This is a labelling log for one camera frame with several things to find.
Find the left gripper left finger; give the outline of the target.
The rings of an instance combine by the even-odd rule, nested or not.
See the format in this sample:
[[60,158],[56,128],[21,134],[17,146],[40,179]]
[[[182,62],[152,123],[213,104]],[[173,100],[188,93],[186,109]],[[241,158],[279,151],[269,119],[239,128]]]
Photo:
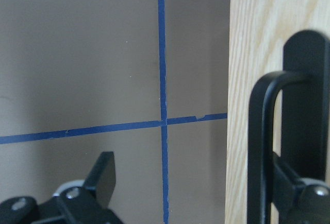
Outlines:
[[1,202],[1,223],[122,223],[108,207],[115,169],[114,153],[102,152],[86,179],[62,184],[42,204],[31,196]]

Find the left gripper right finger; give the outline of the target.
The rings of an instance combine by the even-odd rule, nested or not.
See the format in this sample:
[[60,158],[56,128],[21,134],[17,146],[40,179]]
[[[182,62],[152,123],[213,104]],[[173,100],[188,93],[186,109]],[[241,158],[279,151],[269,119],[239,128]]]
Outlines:
[[279,223],[329,223],[329,185],[300,177],[273,153],[272,203]]

